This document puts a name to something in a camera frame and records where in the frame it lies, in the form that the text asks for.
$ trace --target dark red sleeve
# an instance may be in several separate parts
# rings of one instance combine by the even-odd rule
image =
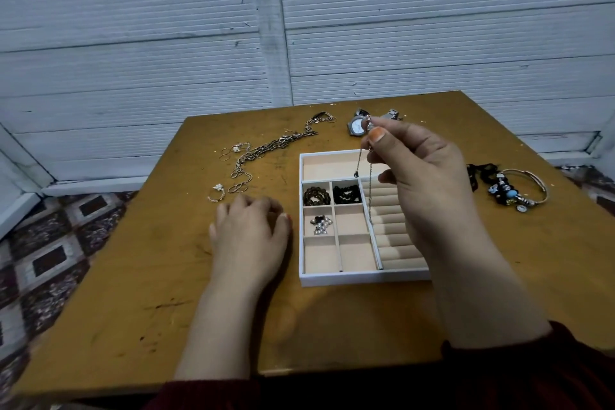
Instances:
[[[462,409],[615,409],[615,359],[566,327],[527,344],[485,350],[442,346],[451,399]]]
[[[252,410],[259,405],[258,381],[173,381],[143,410]]]

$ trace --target white jewelry box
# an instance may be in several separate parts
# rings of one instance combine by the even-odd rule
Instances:
[[[382,184],[378,174],[384,164],[372,168],[372,222],[370,223],[370,164],[367,151],[299,154],[299,279],[303,287],[399,282],[429,279],[425,259],[406,232],[404,214],[395,185]],[[361,202],[335,204],[333,189],[358,185]],[[305,206],[304,192],[319,187],[331,196],[326,206]],[[311,221],[327,216],[333,224],[327,234],[315,235]]]

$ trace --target orange fingernail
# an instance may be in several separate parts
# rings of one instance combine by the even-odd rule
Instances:
[[[384,136],[385,131],[381,126],[375,126],[372,130],[367,134],[367,138],[369,138],[370,143],[375,143],[380,141],[380,139]]]

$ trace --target watch face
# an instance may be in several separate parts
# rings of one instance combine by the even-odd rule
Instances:
[[[365,133],[365,130],[363,130],[363,127],[361,126],[361,122],[363,121],[363,117],[361,118],[356,118],[352,121],[352,123],[350,124],[350,126],[352,127],[352,132],[360,135]]]

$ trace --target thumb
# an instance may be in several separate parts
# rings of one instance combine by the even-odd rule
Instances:
[[[275,220],[275,227],[271,235],[271,241],[276,248],[280,248],[282,251],[286,250],[291,230],[292,223],[290,222],[290,216],[282,212]]]
[[[373,150],[390,167],[397,181],[412,182],[418,168],[424,165],[423,160],[381,126],[374,127],[367,137]]]

